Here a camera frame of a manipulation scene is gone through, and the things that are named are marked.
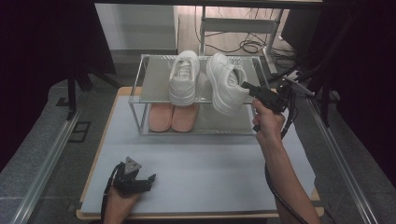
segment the wall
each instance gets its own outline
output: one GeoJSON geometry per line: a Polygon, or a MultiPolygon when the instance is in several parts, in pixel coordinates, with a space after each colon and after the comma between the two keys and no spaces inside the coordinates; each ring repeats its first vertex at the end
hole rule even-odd
{"type": "Polygon", "coordinates": [[[177,49],[176,8],[95,4],[110,50],[177,49]]]}

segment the human arm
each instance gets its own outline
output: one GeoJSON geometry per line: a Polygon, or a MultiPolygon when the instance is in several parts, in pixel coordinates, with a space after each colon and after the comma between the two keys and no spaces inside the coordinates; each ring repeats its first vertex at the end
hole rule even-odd
{"type": "Polygon", "coordinates": [[[107,196],[107,205],[104,224],[121,224],[131,213],[140,194],[123,196],[114,187],[111,187],[107,196]]]}
{"type": "MultiPolygon", "coordinates": [[[[262,148],[277,193],[307,223],[320,223],[318,213],[294,173],[289,156],[283,147],[280,133],[285,118],[265,108],[259,100],[254,99],[253,106],[258,113],[253,124],[261,126],[256,138],[262,148]]],[[[299,223],[277,199],[276,208],[282,223],[299,223]]]]}

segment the shoe rack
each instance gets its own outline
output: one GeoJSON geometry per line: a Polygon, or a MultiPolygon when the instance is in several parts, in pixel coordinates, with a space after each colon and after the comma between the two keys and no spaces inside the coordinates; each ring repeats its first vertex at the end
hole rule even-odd
{"type": "MultiPolygon", "coordinates": [[[[153,132],[149,129],[149,109],[151,104],[170,104],[169,77],[176,55],[142,55],[129,105],[134,116],[136,128],[140,134],[239,134],[252,135],[254,109],[249,96],[239,116],[231,118],[220,114],[212,105],[213,89],[206,76],[206,63],[209,56],[199,56],[200,73],[195,83],[194,103],[199,111],[193,128],[179,133],[172,128],[165,132],[153,132]],[[141,88],[140,94],[135,90],[141,88]]],[[[232,56],[229,60],[241,65],[247,74],[247,81],[259,86],[266,83],[260,57],[232,56]]]]}

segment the black strap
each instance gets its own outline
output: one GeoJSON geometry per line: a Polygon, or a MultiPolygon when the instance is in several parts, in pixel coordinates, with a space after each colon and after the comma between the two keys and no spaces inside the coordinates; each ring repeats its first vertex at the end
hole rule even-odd
{"type": "Polygon", "coordinates": [[[123,162],[120,163],[120,164],[118,164],[118,165],[114,168],[113,172],[111,173],[110,178],[109,178],[108,181],[107,181],[107,185],[106,185],[105,191],[103,192],[102,209],[101,209],[101,211],[100,211],[100,218],[102,219],[102,221],[105,221],[105,213],[106,213],[106,206],[107,206],[107,195],[108,195],[108,192],[110,191],[111,185],[112,185],[112,183],[113,183],[113,176],[114,176],[114,174],[116,173],[116,171],[117,171],[118,169],[120,169],[120,167],[122,166],[122,164],[123,164],[123,162]]]}

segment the black cable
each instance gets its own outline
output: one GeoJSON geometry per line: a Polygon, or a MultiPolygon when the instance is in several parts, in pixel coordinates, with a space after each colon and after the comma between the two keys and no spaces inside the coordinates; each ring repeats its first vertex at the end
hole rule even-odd
{"type": "Polygon", "coordinates": [[[294,118],[293,118],[293,122],[296,121],[297,117],[298,117],[298,108],[295,105],[295,99],[294,99],[294,118]]]}
{"type": "Polygon", "coordinates": [[[224,17],[222,16],[221,12],[220,12],[220,7],[218,7],[218,8],[219,8],[219,14],[220,14],[220,16],[221,16],[222,18],[224,18],[224,17]]]}
{"type": "Polygon", "coordinates": [[[250,13],[250,18],[251,18],[251,10],[253,10],[253,7],[250,8],[250,10],[248,11],[248,13],[245,15],[244,19],[247,17],[247,15],[250,13]]]}
{"type": "Polygon", "coordinates": [[[281,60],[288,60],[288,61],[290,61],[290,59],[286,59],[286,58],[277,58],[277,59],[275,59],[275,64],[276,64],[278,67],[290,69],[290,67],[283,66],[282,64],[280,64],[280,63],[278,62],[278,61],[281,61],[281,60]]]}
{"type": "Polygon", "coordinates": [[[257,19],[257,14],[259,14],[259,8],[257,8],[257,11],[256,11],[256,16],[254,16],[254,19],[257,19]]]}
{"type": "Polygon", "coordinates": [[[276,48],[271,48],[273,50],[278,50],[278,51],[285,51],[285,52],[291,52],[291,53],[295,53],[295,50],[289,50],[289,49],[276,49],[276,48]]]}
{"type": "Polygon", "coordinates": [[[263,44],[264,46],[267,45],[267,43],[266,43],[265,41],[263,41],[261,38],[259,38],[257,35],[252,34],[252,33],[249,33],[249,34],[250,34],[250,35],[253,35],[253,36],[256,37],[256,38],[258,38],[258,39],[262,42],[262,44],[263,44]]]}
{"type": "Polygon", "coordinates": [[[107,185],[106,185],[105,191],[103,192],[102,209],[101,209],[101,212],[100,212],[100,218],[102,219],[102,221],[105,221],[105,213],[106,213],[106,206],[107,206],[107,195],[108,195],[108,192],[110,191],[111,184],[113,183],[113,176],[114,176],[114,174],[117,172],[117,170],[122,165],[123,165],[123,162],[121,162],[120,164],[116,165],[116,167],[114,167],[113,172],[111,172],[110,178],[107,180],[107,185]]]}
{"type": "MultiPolygon", "coordinates": [[[[199,36],[198,36],[197,28],[196,28],[196,10],[197,10],[197,7],[195,7],[195,9],[194,9],[194,31],[195,31],[195,36],[196,36],[197,40],[199,41],[199,43],[201,43],[201,39],[200,39],[199,36]]],[[[226,33],[228,33],[228,32],[219,32],[219,33],[215,33],[215,34],[212,34],[212,35],[221,35],[221,34],[226,34],[226,33]]],[[[216,49],[216,50],[221,51],[221,52],[224,52],[224,53],[233,53],[233,52],[237,52],[237,51],[240,50],[240,49],[243,49],[245,52],[248,52],[248,53],[251,53],[251,54],[257,53],[257,52],[261,51],[261,50],[265,47],[265,43],[262,41],[262,39],[260,39],[260,38],[259,38],[258,36],[256,36],[256,35],[254,35],[254,36],[257,37],[258,39],[260,39],[261,43],[258,42],[258,41],[248,40],[249,35],[254,35],[254,34],[251,34],[251,33],[247,34],[245,40],[242,41],[241,43],[239,43],[239,48],[238,48],[238,49],[224,50],[224,49],[218,49],[218,48],[216,48],[216,47],[214,47],[214,46],[212,46],[212,45],[207,45],[207,44],[205,44],[205,45],[206,45],[207,47],[216,49]]]]}
{"type": "Polygon", "coordinates": [[[271,20],[271,17],[272,17],[272,13],[274,12],[274,9],[272,8],[272,10],[271,10],[271,14],[270,14],[270,20],[271,20]]]}
{"type": "Polygon", "coordinates": [[[290,59],[290,60],[295,59],[294,55],[280,54],[280,53],[274,51],[273,49],[271,49],[271,55],[274,57],[283,58],[283,59],[290,59]]]}
{"type": "MultiPolygon", "coordinates": [[[[282,139],[285,136],[285,134],[287,133],[290,125],[293,123],[293,113],[294,113],[294,109],[295,109],[295,97],[296,97],[295,91],[292,88],[292,86],[287,85],[287,86],[285,86],[285,88],[287,88],[287,89],[284,91],[290,91],[290,96],[289,96],[290,105],[289,105],[288,119],[285,123],[285,127],[283,128],[283,130],[281,132],[282,139]]],[[[287,202],[285,202],[282,199],[282,197],[280,197],[280,195],[277,193],[275,186],[271,180],[271,176],[268,171],[268,166],[266,163],[265,163],[265,179],[267,181],[269,189],[274,194],[274,197],[291,213],[292,216],[294,216],[297,219],[297,221],[299,221],[300,223],[303,223],[303,224],[307,224],[307,222],[296,211],[294,211],[294,209],[291,208],[290,205],[287,202]]]]}

